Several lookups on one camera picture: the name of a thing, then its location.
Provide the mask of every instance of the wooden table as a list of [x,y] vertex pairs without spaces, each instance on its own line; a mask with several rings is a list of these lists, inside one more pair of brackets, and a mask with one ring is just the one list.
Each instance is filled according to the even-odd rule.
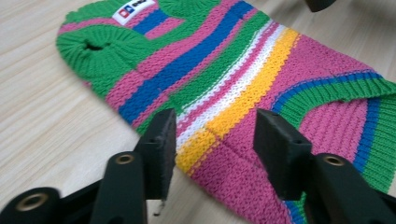
[[[101,178],[107,159],[138,135],[66,66],[55,38],[89,0],[1,0],[0,208],[25,190],[65,196]],[[249,0],[276,21],[396,81],[396,1],[339,0],[313,14],[304,0]],[[393,183],[392,195],[396,195]],[[149,202],[151,213],[155,202]],[[169,202],[149,223],[246,223],[175,169]]]

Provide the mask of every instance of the knit tag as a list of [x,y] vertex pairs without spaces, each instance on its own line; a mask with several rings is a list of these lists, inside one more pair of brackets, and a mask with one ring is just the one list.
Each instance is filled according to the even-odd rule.
[[117,10],[113,15],[113,19],[119,22],[121,25],[125,25],[131,18],[137,15],[146,7],[154,5],[153,0],[134,0],[131,1]]

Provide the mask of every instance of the blue stripe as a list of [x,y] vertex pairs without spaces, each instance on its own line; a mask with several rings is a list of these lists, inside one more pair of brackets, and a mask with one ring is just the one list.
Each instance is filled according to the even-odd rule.
[[375,138],[375,128],[379,118],[379,107],[381,105],[380,98],[371,98],[367,100],[366,123],[363,127],[363,134],[359,141],[358,152],[356,154],[353,165],[360,172],[364,172],[364,167],[370,157],[371,148]]
[[148,31],[159,26],[168,18],[169,17],[165,13],[163,13],[162,10],[157,9],[151,12],[144,20],[137,24],[134,27],[134,30],[142,35],[145,35]]
[[[241,7],[235,4],[232,8]],[[155,77],[143,82],[137,92],[120,107],[119,113],[127,122],[132,123],[140,113],[152,104],[161,91],[168,89],[186,76],[195,66],[207,57],[231,32],[239,18],[227,12],[216,30],[189,52],[165,66]]]
[[276,113],[280,113],[285,103],[287,103],[293,96],[311,88],[315,88],[318,86],[326,86],[335,83],[344,83],[344,82],[357,81],[361,79],[375,79],[375,78],[381,78],[381,76],[377,73],[364,72],[364,73],[356,73],[342,77],[330,77],[330,78],[326,77],[323,79],[315,79],[308,82],[306,81],[300,82],[293,88],[281,94],[276,99],[274,105],[272,106],[272,110]]

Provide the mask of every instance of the red and white logo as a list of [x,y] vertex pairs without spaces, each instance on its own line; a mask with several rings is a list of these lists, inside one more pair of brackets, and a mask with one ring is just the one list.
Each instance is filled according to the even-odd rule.
[[130,13],[125,10],[125,8],[123,8],[122,10],[119,11],[120,16],[122,16],[123,18],[128,18]]

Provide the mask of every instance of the white stripe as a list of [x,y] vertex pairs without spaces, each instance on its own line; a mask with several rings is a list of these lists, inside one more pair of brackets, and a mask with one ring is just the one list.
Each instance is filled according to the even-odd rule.
[[195,132],[199,129],[203,128],[206,123],[210,120],[214,119],[221,111],[225,110],[229,107],[236,98],[241,95],[241,92],[244,91],[251,81],[259,74],[265,65],[268,57],[271,55],[271,51],[273,50],[277,39],[280,37],[282,32],[285,30],[285,27],[279,25],[276,28],[274,33],[268,38],[258,57],[255,59],[254,63],[249,67],[246,73],[238,79],[238,81],[230,88],[230,90],[214,105],[209,107],[204,113],[198,116],[194,122],[187,128],[185,132],[183,132],[180,137],[177,138],[177,150],[181,149],[188,139],[190,139]]

